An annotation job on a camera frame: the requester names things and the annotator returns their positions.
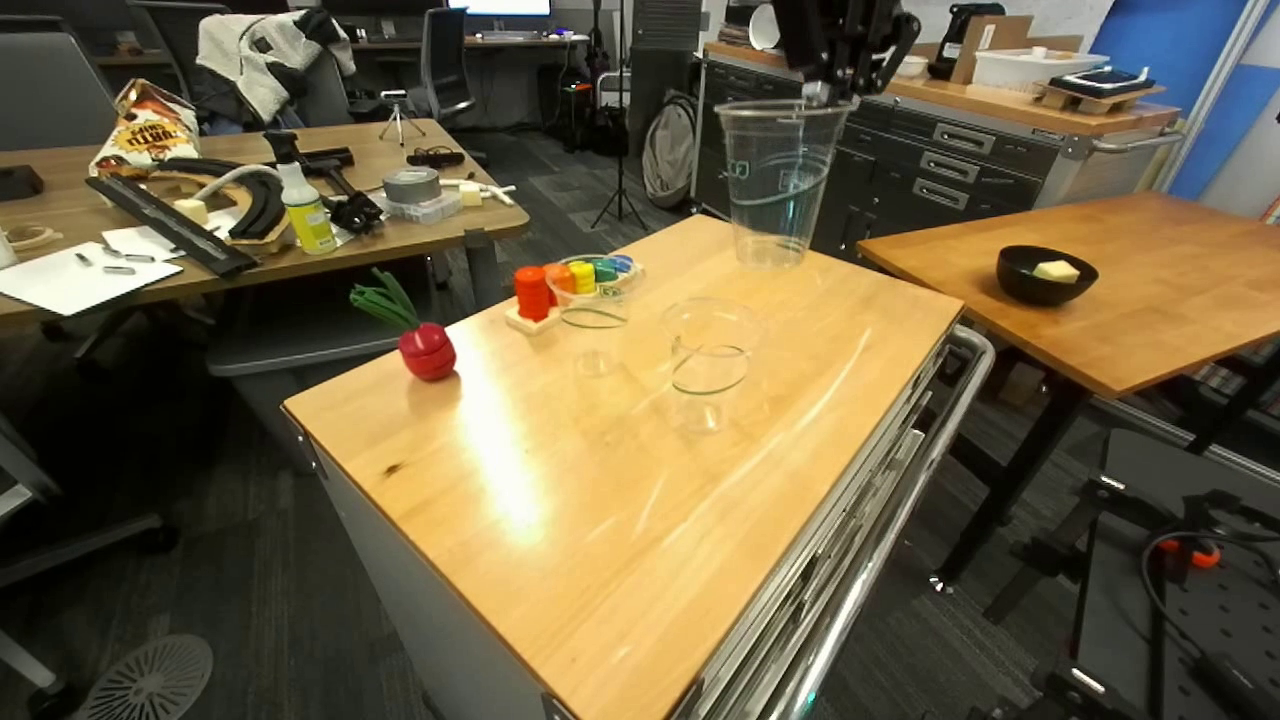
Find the table leg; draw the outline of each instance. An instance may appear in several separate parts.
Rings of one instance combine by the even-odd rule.
[[[951,590],[960,573],[970,566],[970,559],[996,537],[996,528],[1008,518],[1008,507],[1017,505],[1017,494],[1034,483],[1034,476],[1041,470],[1041,463],[1056,452],[1056,442],[1063,438],[1063,433],[1072,429],[1080,404],[1086,404],[1086,388],[1059,376],[1048,376],[1048,404],[1037,415],[1037,425],[1028,429],[1028,434],[1020,438],[1020,446],[1012,452],[1012,460],[1001,467],[994,463],[980,446],[955,438],[955,460],[963,467],[973,467],[985,483],[988,494],[985,505],[973,513],[973,518],[963,522],[960,541],[951,542],[947,559],[942,564],[938,575],[929,575],[929,583],[938,590]]]
[[[1207,425],[1194,434],[1189,452],[1204,457],[1216,433],[1237,425],[1278,380],[1280,348],[1274,348],[1274,354],[1255,372],[1249,372],[1243,388],[1221,411],[1207,415]]]

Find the box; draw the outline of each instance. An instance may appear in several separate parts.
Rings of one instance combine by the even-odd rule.
[[[1037,97],[1048,82],[1048,75],[1080,75],[1102,67],[1105,58],[1110,54],[1051,49],[988,49],[975,51],[973,82]]]

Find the paper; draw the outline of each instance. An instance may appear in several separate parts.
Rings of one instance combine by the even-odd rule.
[[[170,237],[151,230],[151,227],[110,227],[103,245],[124,252],[124,257],[150,257],[150,260],[175,260],[186,257]]]
[[[143,285],[175,275],[175,263],[118,260],[103,245],[60,248],[0,270],[0,293],[55,314],[77,314]]]

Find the white wall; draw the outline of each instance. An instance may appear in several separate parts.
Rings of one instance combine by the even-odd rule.
[[[1207,182],[1204,202],[1237,216],[1265,216],[1280,200],[1280,2],[1274,2],[1274,14],[1243,49],[1237,73],[1249,73],[1255,88],[1278,92]]]

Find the bag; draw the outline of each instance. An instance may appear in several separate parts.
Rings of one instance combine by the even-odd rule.
[[[150,175],[155,158],[200,155],[196,106],[151,78],[128,78],[118,97],[118,127],[88,175]]]

